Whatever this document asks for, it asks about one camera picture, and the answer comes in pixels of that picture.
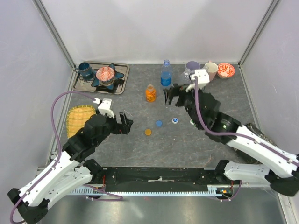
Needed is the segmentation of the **clear Pocari Sweat bottle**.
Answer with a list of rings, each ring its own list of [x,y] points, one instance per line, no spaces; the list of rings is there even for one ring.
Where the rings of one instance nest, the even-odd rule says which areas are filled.
[[[190,74],[191,70],[186,68],[184,72],[182,72],[178,76],[178,84],[189,84],[190,83]]]

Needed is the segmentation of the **orange drink bottle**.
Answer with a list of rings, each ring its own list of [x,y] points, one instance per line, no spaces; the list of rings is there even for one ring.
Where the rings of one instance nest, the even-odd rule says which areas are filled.
[[[157,98],[157,91],[155,87],[151,84],[149,84],[145,90],[145,97],[146,101],[148,102],[154,102]]]

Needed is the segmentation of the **orange bottle cap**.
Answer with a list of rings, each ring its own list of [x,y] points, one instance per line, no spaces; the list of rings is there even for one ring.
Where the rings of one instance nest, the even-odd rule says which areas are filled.
[[[151,135],[152,135],[152,130],[149,129],[149,128],[147,128],[147,129],[144,130],[144,134],[145,134],[146,136],[151,136]]]

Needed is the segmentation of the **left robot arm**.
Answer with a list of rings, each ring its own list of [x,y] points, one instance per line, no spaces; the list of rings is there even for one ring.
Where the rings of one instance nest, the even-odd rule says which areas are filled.
[[[110,134],[128,134],[133,121],[120,113],[121,123],[115,117],[94,114],[84,127],[70,137],[57,157],[34,180],[21,189],[13,188],[8,197],[23,221],[36,224],[60,199],[77,187],[99,183],[103,169],[95,160],[86,158]]]

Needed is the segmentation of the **blue bottle cap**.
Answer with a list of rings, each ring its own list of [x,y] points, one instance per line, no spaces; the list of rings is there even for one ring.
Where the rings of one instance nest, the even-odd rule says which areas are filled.
[[[156,126],[157,127],[161,127],[163,125],[162,121],[161,120],[157,120],[156,121]]]

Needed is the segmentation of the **clear bottle green label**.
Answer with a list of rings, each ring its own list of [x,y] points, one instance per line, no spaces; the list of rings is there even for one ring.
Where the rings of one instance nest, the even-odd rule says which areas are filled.
[[[209,72],[209,66],[205,65],[205,66],[203,67],[203,69],[205,69],[206,72]]]

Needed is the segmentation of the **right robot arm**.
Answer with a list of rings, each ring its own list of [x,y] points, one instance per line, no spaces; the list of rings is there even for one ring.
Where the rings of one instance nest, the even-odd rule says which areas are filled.
[[[164,89],[165,103],[178,97],[177,107],[184,107],[194,125],[204,130],[211,140],[235,148],[259,161],[259,164],[235,164],[221,160],[214,178],[218,183],[228,180],[268,183],[284,195],[295,196],[299,191],[299,157],[282,150],[254,134],[240,121],[220,112],[220,102],[201,89],[187,90],[187,85],[174,84]]]

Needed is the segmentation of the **blue water bottle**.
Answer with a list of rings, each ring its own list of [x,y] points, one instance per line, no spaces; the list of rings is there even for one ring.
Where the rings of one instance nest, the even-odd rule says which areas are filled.
[[[161,69],[160,83],[162,86],[167,87],[171,85],[172,67],[170,61],[165,59]]]

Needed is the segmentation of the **Pocari Sweat bottle cap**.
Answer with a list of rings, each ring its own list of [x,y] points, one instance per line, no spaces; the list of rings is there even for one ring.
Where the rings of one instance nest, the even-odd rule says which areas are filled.
[[[172,123],[173,123],[173,124],[177,124],[177,123],[178,123],[178,119],[177,119],[177,118],[173,118],[173,119],[172,119]]]

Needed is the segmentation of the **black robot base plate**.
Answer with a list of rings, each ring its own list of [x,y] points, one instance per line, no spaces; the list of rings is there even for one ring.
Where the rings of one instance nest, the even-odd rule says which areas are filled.
[[[207,190],[208,185],[237,185],[221,173],[226,161],[216,169],[160,168],[160,167],[102,167],[94,159],[86,160],[84,167],[91,169],[91,184],[104,184],[107,191],[187,191]]]

